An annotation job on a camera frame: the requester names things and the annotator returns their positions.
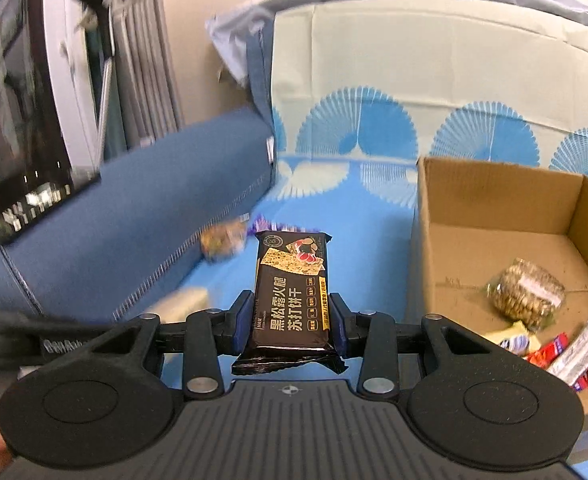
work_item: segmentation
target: blue bed sheet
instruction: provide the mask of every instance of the blue bed sheet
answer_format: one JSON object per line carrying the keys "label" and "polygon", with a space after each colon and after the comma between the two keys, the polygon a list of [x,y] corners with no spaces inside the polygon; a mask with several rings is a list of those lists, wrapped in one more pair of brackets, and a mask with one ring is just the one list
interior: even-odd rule
{"label": "blue bed sheet", "polygon": [[[284,157],[295,166],[299,160]],[[368,192],[360,182],[359,164],[349,163],[344,180],[334,189],[315,194],[278,200],[283,182],[277,182],[253,211],[267,219],[332,236],[328,244],[328,288],[338,292],[353,310],[377,310],[400,322],[405,310],[407,259],[413,209],[386,202]],[[258,242],[249,239],[242,254],[222,263],[201,262],[182,286],[204,286],[213,306],[227,310],[241,290],[254,289]],[[222,356],[221,369],[226,388],[233,379],[230,371],[234,357]],[[360,359],[350,359],[341,378],[356,384]],[[181,359],[176,356],[164,368],[163,379],[173,387],[181,384]],[[318,380],[337,378],[318,364],[307,364],[271,374],[251,377],[255,380]]]}

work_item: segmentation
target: beige box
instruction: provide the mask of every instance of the beige box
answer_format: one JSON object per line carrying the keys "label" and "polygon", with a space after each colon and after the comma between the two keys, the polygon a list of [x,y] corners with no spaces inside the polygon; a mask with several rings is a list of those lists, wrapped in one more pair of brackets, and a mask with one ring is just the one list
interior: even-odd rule
{"label": "beige box", "polygon": [[[407,322],[435,312],[479,334],[507,328],[511,322],[491,306],[483,288],[514,258],[539,264],[565,285],[556,322],[537,334],[543,344],[559,332],[574,338],[587,322],[585,176],[420,158],[410,246]],[[580,398],[588,430],[588,393]]]}

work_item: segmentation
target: white label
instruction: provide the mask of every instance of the white label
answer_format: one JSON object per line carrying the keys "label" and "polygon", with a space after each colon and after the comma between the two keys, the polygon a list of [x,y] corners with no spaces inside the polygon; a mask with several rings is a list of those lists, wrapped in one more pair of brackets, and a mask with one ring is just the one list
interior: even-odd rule
{"label": "white label", "polygon": [[557,294],[554,294],[553,292],[550,292],[549,290],[546,290],[535,280],[532,280],[527,276],[520,277],[519,285],[522,286],[522,288],[524,288],[526,291],[534,294],[534,296],[538,296],[542,300],[549,301],[549,303],[552,304],[554,308],[558,308],[561,306],[561,303],[563,303],[563,298]]}
{"label": "white label", "polygon": [[274,136],[267,139],[267,162],[274,162]]}

